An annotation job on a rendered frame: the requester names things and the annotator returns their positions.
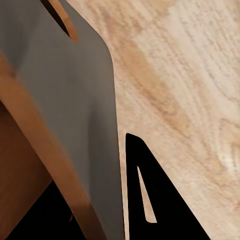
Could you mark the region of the trash can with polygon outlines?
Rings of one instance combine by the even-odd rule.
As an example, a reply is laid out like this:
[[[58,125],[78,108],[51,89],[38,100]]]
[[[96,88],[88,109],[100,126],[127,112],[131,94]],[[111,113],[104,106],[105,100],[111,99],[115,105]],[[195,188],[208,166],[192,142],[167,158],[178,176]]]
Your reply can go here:
[[[52,181],[86,240],[126,240],[105,41],[66,0],[0,0],[0,240]]]

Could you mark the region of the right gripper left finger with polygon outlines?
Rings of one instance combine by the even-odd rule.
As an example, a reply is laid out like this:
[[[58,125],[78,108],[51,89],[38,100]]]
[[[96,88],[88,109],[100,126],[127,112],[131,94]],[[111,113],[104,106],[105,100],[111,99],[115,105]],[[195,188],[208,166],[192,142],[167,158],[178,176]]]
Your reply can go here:
[[[6,240],[86,240],[54,180]]]

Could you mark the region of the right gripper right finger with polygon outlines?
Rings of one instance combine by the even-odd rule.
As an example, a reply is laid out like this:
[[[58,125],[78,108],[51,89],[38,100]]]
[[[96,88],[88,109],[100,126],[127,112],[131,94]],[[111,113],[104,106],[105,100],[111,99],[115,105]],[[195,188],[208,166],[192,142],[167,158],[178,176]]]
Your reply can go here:
[[[211,240],[142,138],[125,135],[129,240]],[[138,167],[157,223],[146,221]]]

